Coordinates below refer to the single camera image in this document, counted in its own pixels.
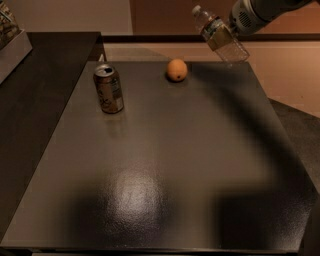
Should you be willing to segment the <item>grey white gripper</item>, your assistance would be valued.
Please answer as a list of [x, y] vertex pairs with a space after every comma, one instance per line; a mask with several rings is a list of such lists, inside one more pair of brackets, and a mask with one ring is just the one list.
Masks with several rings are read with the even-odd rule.
[[[254, 11], [251, 0], [237, 0], [229, 14], [231, 30], [238, 36], [252, 35], [268, 24]], [[215, 51], [233, 42], [233, 36], [225, 24], [214, 25], [210, 23], [207, 44]]]

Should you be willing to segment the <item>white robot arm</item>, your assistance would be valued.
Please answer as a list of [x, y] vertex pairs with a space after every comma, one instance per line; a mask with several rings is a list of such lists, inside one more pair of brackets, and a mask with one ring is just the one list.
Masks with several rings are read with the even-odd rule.
[[202, 33], [213, 51], [229, 48], [247, 54], [239, 36], [253, 35], [279, 16], [300, 9], [313, 0], [237, 0], [229, 18], [210, 17]]

